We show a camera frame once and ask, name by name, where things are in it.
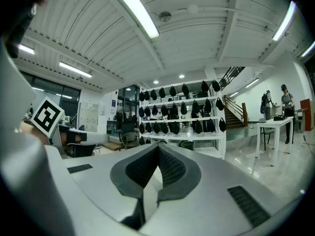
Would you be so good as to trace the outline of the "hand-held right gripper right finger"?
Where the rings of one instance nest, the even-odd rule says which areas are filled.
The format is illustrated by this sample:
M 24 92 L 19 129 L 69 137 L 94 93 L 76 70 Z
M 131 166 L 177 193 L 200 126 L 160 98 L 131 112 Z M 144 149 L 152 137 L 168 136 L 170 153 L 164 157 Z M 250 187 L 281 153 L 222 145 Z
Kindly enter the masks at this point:
M 167 145 L 195 161 L 201 169 L 199 184 L 183 199 L 160 202 L 141 228 L 147 236 L 268 236 L 294 212 L 298 196 L 280 200 L 259 181 L 229 162 L 195 151 Z M 229 190 L 249 194 L 266 216 L 257 226 L 241 210 L 241 202 Z

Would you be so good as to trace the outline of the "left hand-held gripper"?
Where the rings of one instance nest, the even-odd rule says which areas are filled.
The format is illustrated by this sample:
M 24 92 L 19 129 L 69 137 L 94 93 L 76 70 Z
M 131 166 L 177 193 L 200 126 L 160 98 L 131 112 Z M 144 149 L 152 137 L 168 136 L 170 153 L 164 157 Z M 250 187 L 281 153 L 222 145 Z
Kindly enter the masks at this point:
M 57 148 L 62 158 L 92 156 L 96 145 L 109 141 L 109 135 L 86 132 L 72 127 L 72 119 L 50 98 L 45 97 L 31 118 L 48 144 Z

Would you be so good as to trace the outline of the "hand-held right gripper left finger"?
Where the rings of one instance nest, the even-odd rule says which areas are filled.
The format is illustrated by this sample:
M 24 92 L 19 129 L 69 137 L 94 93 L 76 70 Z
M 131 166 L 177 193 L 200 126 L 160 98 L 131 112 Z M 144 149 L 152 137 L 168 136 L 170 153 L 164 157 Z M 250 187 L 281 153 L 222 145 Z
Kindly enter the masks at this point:
M 122 152 L 63 160 L 79 189 L 110 218 L 144 230 L 157 211 L 153 174 L 158 165 L 156 145 Z

